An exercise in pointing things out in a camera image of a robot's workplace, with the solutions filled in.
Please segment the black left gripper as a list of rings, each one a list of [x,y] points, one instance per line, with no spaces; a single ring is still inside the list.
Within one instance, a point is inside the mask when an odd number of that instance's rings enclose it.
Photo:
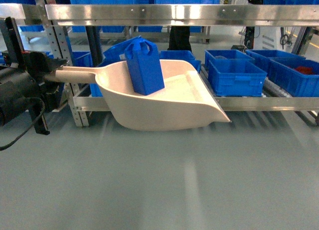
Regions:
[[[0,124],[4,126],[29,111],[36,133],[48,135],[45,119],[37,117],[42,110],[49,113],[60,106],[64,83],[47,81],[44,77],[65,66],[68,60],[24,50],[11,17],[1,18],[0,30],[7,46],[3,52],[5,64],[0,67]]]

